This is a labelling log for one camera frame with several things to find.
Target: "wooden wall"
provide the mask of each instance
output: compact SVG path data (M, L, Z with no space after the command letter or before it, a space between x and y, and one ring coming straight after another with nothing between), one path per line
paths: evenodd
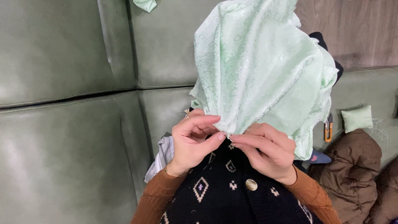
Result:
M298 0L295 13L344 68L398 65L398 0Z

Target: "orange handle scissors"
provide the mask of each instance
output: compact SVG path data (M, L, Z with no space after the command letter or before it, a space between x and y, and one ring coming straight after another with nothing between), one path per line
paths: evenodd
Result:
M332 140L332 130L333 130L333 115L329 113L328 119L325 122L325 142L330 142Z

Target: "brown puffer jacket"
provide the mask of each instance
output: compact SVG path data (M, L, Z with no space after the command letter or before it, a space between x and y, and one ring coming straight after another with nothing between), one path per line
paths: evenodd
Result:
M374 177L381 148L362 129L343 134L327 148L332 162L312 165L309 176L326 190L343 224L363 224L376 198Z
M376 180L378 197L366 224L390 224L398 218L398 157L395 158Z

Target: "brown sleeve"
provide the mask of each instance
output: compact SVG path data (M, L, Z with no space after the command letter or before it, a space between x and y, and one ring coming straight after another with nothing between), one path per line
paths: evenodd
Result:
M148 182L130 224L159 224L185 177L172 177L164 169L156 174Z
M297 167L295 169L296 183L290 186L285 185L285 187L325 224L341 224L337 211L333 208L325 190L307 174Z

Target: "cream button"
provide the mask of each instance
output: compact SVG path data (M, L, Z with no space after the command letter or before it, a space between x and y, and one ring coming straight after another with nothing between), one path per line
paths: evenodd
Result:
M249 189L251 191L255 191L255 190L257 190L257 183L252 179L247 179L246 187L247 187L247 189Z

